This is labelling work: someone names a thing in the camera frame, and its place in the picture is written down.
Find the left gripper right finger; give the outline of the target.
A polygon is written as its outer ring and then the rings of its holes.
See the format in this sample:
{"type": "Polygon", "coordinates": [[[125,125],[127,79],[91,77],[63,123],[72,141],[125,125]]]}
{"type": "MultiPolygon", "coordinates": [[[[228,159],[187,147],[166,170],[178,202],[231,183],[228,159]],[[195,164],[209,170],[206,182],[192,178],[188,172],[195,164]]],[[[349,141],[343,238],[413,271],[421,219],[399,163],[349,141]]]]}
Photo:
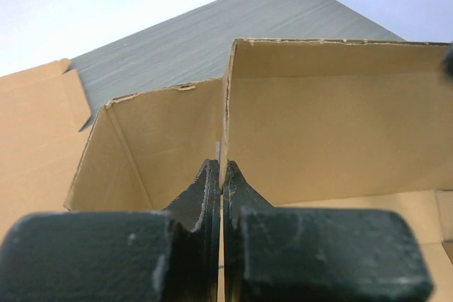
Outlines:
{"type": "Polygon", "coordinates": [[[435,288],[396,212],[274,207],[234,161],[223,193],[227,301],[426,301],[435,288]]]}

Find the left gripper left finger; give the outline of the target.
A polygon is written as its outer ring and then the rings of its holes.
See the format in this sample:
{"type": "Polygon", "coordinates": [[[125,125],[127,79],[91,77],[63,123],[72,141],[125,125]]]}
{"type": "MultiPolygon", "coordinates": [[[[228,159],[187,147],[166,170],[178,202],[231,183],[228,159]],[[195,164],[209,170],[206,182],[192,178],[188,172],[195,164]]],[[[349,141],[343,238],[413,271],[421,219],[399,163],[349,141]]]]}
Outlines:
{"type": "Polygon", "coordinates": [[[2,301],[216,301],[219,164],[161,211],[36,213],[1,244],[2,301]]]}

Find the large brown cardboard box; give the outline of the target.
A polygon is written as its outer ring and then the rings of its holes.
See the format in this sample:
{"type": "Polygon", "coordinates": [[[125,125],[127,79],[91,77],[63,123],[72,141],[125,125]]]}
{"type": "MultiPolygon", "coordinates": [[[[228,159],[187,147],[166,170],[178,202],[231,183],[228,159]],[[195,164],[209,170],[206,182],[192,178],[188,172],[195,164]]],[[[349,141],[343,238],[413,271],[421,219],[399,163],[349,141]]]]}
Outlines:
{"type": "Polygon", "coordinates": [[[270,203],[394,210],[452,300],[447,44],[236,39],[220,79],[110,100],[65,207],[164,208],[201,163],[238,163],[270,203]]]}

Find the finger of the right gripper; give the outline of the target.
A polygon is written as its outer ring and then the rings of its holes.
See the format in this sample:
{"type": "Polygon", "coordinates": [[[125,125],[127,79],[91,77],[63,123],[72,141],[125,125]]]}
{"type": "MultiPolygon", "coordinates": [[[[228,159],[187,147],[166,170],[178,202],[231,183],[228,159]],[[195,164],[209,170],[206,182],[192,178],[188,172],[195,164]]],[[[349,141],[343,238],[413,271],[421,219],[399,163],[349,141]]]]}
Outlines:
{"type": "Polygon", "coordinates": [[[453,80],[453,45],[446,46],[445,53],[442,56],[441,70],[444,78],[448,81],[453,80]]]}

